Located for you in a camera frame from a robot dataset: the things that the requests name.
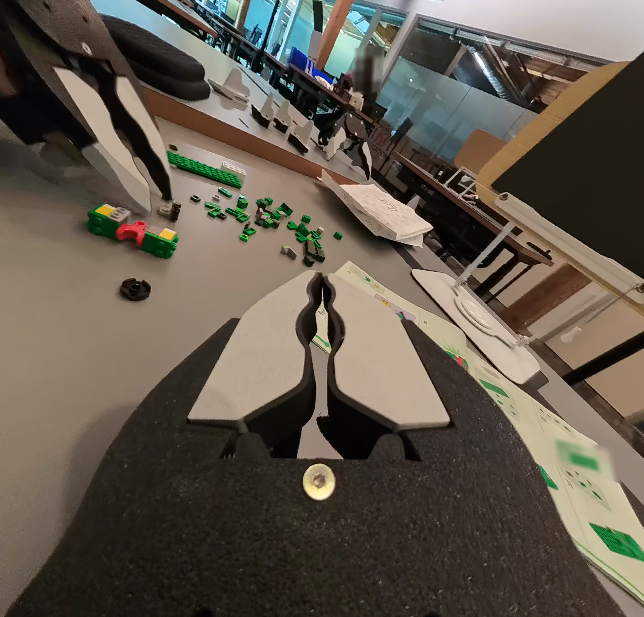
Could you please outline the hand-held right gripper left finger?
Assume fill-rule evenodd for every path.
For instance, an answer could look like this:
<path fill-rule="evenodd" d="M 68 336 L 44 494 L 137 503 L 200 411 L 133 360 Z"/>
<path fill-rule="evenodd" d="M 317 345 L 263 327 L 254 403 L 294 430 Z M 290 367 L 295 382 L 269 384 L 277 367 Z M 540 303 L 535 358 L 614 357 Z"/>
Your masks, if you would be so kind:
<path fill-rule="evenodd" d="M 323 275 L 307 270 L 237 320 L 197 396 L 191 424 L 256 433 L 267 448 L 294 443 L 316 407 L 310 343 Z"/>

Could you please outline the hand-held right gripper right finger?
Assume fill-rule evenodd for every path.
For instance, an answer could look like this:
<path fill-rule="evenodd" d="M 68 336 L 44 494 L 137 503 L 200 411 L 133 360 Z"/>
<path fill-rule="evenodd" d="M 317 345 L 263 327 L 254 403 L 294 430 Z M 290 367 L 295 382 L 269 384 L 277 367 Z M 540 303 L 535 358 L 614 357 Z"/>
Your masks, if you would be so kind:
<path fill-rule="evenodd" d="M 385 435 L 446 428 L 450 417 L 408 330 L 423 332 L 338 275 L 325 276 L 331 353 L 321 433 L 343 459 L 367 459 Z"/>

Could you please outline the green and red brick assembly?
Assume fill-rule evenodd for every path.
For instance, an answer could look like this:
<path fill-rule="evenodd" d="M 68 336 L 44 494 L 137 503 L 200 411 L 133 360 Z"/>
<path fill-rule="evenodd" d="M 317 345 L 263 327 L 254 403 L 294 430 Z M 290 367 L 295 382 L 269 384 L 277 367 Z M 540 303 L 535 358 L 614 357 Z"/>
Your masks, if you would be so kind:
<path fill-rule="evenodd" d="M 104 203 L 87 213 L 87 228 L 97 236 L 117 242 L 132 242 L 138 249 L 157 258 L 171 258 L 179 235 L 171 228 L 160 228 L 145 221 L 130 222 L 131 211 Z"/>

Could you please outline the grey desk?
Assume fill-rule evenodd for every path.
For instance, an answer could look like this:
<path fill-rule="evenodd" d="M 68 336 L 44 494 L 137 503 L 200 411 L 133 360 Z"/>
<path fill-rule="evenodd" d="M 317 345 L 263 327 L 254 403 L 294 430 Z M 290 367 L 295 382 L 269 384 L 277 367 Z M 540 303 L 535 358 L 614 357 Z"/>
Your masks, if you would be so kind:
<path fill-rule="evenodd" d="M 300 274 L 248 245 L 176 173 L 180 247 L 94 236 L 109 202 L 1 171 L 2 616 L 626 616 L 586 563 L 514 428 L 439 348 L 451 426 L 375 459 L 223 457 L 187 423 L 218 329 Z M 145 301 L 120 284 L 145 280 Z"/>

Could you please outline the person's left hand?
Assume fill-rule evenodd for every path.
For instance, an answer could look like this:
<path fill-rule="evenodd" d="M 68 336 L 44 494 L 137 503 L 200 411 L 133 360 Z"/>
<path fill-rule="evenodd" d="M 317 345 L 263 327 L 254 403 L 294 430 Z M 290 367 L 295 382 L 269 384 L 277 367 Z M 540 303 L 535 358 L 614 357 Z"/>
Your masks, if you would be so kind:
<path fill-rule="evenodd" d="M 40 148 L 40 158 L 50 165 L 63 169 L 85 168 L 88 166 L 82 151 L 62 132 L 45 133 Z"/>

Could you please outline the black oval pad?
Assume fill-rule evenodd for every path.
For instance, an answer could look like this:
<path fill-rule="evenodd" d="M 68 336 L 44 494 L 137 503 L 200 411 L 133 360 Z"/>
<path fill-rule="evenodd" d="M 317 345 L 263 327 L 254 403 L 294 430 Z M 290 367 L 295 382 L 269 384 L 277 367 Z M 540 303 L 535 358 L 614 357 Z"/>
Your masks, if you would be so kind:
<path fill-rule="evenodd" d="M 149 71 L 178 81 L 204 81 L 204 66 L 157 35 L 121 18 L 101 15 L 119 51 Z"/>
<path fill-rule="evenodd" d="M 206 100 L 211 95 L 211 87 L 205 80 L 182 81 L 174 79 L 126 58 L 135 76 L 144 84 L 181 100 L 195 102 Z"/>

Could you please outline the long green brick plate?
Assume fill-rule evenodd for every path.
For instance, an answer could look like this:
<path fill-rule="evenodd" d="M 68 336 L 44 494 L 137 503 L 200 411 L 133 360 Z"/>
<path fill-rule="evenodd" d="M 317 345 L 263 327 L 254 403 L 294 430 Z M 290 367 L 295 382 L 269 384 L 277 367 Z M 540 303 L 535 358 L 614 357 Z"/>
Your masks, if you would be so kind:
<path fill-rule="evenodd" d="M 236 189 L 242 188 L 243 184 L 239 177 L 230 171 L 217 169 L 213 166 L 177 154 L 174 151 L 167 151 L 166 155 L 169 164 L 179 170 L 184 170 L 191 174 L 211 179 L 225 186 L 234 187 Z"/>

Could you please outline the blue storage bin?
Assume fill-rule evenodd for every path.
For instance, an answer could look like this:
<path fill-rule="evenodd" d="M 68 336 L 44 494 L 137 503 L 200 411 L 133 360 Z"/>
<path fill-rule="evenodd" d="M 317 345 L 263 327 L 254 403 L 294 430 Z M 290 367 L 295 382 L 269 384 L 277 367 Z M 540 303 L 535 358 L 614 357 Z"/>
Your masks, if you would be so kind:
<path fill-rule="evenodd" d="M 334 83 L 334 78 L 315 66 L 314 61 L 307 57 L 302 51 L 293 46 L 288 56 L 288 64 L 303 71 L 312 78 L 320 82 L 325 82 L 329 86 Z"/>

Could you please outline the black and white gripper device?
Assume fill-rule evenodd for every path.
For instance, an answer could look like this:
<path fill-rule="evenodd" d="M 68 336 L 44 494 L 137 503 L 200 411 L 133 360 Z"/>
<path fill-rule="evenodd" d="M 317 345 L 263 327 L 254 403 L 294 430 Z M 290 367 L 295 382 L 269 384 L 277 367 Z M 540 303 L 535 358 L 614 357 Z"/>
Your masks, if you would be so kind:
<path fill-rule="evenodd" d="M 363 120 L 347 111 L 322 114 L 314 123 L 318 128 L 318 146 L 323 149 L 326 160 L 333 159 L 348 143 L 348 149 L 355 149 L 357 155 L 352 165 L 359 167 L 369 180 L 372 176 L 372 154 Z"/>

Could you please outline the black metal bar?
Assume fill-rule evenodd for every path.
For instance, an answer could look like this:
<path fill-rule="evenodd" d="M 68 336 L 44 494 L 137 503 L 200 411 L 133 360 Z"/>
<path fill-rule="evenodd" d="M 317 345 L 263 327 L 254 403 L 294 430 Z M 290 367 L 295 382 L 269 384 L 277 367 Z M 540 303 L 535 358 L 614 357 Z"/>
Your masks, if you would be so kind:
<path fill-rule="evenodd" d="M 642 331 L 632 336 L 576 369 L 568 371 L 561 378 L 571 387 L 588 380 L 590 377 L 643 350 L 643 335 Z"/>

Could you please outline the pale green instruction booklet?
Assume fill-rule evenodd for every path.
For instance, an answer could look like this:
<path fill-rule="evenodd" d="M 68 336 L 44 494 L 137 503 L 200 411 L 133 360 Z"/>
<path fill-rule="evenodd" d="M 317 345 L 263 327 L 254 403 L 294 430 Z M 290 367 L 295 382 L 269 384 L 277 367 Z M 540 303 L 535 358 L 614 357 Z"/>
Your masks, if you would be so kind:
<path fill-rule="evenodd" d="M 528 447 L 575 546 L 589 563 L 643 603 L 643 523 L 614 473 L 609 452 L 548 410 L 466 347 L 454 324 L 411 304 L 347 261 L 336 275 L 413 322 L 477 381 Z"/>

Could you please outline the wooden beam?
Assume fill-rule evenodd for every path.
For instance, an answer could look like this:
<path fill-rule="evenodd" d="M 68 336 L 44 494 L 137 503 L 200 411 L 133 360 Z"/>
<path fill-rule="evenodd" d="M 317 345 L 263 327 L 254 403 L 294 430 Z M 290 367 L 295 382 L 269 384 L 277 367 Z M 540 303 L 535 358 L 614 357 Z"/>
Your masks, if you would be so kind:
<path fill-rule="evenodd" d="M 340 30 L 355 0 L 336 0 L 321 36 L 316 66 L 325 69 Z"/>

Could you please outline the red and white sign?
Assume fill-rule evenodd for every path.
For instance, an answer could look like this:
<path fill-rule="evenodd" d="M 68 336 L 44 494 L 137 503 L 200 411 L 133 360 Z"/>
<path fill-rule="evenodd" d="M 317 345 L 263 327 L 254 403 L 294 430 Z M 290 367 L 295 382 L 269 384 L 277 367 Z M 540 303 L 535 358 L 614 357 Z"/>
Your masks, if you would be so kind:
<path fill-rule="evenodd" d="M 374 164 L 376 159 L 383 160 L 388 154 L 388 150 L 391 147 L 392 132 L 391 125 L 386 122 L 380 122 L 374 126 L 368 140 Z"/>

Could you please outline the black display panel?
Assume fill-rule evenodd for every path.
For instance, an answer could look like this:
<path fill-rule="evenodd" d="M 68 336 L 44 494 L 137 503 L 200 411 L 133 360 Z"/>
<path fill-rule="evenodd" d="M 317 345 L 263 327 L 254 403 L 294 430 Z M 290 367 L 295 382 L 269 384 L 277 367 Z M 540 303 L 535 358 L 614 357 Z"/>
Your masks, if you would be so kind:
<path fill-rule="evenodd" d="M 497 212 L 643 314 L 643 54 L 494 183 Z"/>

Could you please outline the silver ventilation duct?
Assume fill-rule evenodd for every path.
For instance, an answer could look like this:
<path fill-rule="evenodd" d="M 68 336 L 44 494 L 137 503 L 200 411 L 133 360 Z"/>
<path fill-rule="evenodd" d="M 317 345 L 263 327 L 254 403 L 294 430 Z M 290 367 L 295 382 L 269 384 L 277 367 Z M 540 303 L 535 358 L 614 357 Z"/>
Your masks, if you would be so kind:
<path fill-rule="evenodd" d="M 469 45 L 468 51 L 499 98 L 523 108 L 530 101 L 521 93 L 505 69 L 496 50 L 490 45 Z"/>

